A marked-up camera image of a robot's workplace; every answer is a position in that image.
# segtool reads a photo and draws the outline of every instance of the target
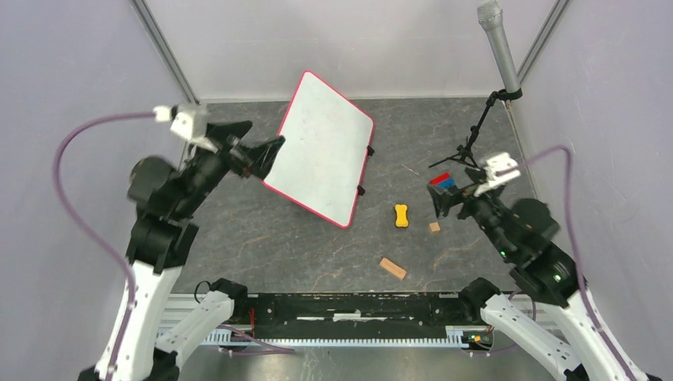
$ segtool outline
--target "blue block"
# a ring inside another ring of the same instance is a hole
[[[446,179],[441,183],[437,184],[437,186],[443,189],[447,189],[449,187],[453,187],[454,184],[456,184],[456,182],[453,181],[453,179]]]

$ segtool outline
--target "black tripod stand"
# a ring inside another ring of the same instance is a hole
[[[477,125],[473,125],[472,127],[470,127],[471,133],[470,137],[467,138],[467,143],[464,146],[462,144],[459,145],[456,148],[456,150],[458,151],[456,154],[449,156],[445,159],[442,159],[434,164],[431,164],[428,168],[435,167],[436,165],[442,164],[443,162],[449,160],[453,160],[458,163],[467,165],[468,167],[478,168],[479,165],[477,165],[477,162],[475,161],[475,158],[472,155],[472,145],[477,141],[477,137],[479,137],[479,130],[482,128],[482,124],[484,119],[486,119],[488,110],[490,110],[490,108],[493,107],[495,101],[511,101],[514,99],[521,98],[522,95],[523,92],[521,91],[521,89],[514,91],[513,93],[508,93],[507,90],[504,89],[490,93],[490,96],[486,100],[486,108],[484,109],[482,117],[479,119],[479,123],[477,123]]]

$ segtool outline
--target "metal corner post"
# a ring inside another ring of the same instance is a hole
[[[571,0],[556,0],[556,3],[554,3],[552,10],[547,16],[547,20],[544,21],[540,32],[537,34],[537,37],[535,37],[533,45],[531,45],[528,53],[526,54],[526,57],[524,58],[524,62],[519,68],[519,79],[522,82],[525,81],[528,73],[530,73],[530,69],[537,61],[537,57],[540,55],[542,49],[547,44],[549,37],[552,35],[554,28],[559,23],[561,16],[563,16],[563,12],[565,12],[567,5],[570,2]]]
[[[161,58],[163,59],[166,67],[168,68],[171,76],[178,84],[180,91],[183,93],[185,99],[188,102],[198,103],[198,98],[194,93],[194,90],[191,88],[183,70],[180,68],[178,61],[175,59],[171,48],[168,46],[166,39],[161,33],[159,25],[157,25],[156,20],[152,16],[147,2],[145,0],[130,0],[131,5],[138,13],[140,21],[143,23],[143,26],[148,32],[148,35],[152,39],[152,43],[156,46],[156,49],[159,51]]]

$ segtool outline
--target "microphone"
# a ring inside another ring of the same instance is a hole
[[[493,50],[495,63],[498,65],[505,90],[508,93],[519,92],[521,90],[519,75],[514,67],[512,52],[510,52],[505,30],[502,27],[502,8],[495,0],[487,0],[479,6],[477,14],[479,15],[479,24],[488,36],[488,42]]]

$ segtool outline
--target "light purple wall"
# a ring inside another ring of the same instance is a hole
[[[586,277],[629,355],[665,379],[673,375],[671,14],[673,3],[656,0],[572,2],[513,103],[528,155],[554,144],[575,150]],[[559,221],[561,162],[533,169]]]
[[[0,1],[0,379],[76,379],[100,357],[123,290],[56,201],[56,146],[94,117],[181,100],[128,1]],[[66,190],[125,250],[129,171],[150,153],[177,160],[180,147],[152,121],[105,125],[66,152]]]
[[[289,99],[306,69],[348,97],[502,88],[483,0],[147,0],[201,99]],[[500,0],[518,66],[554,0]]]

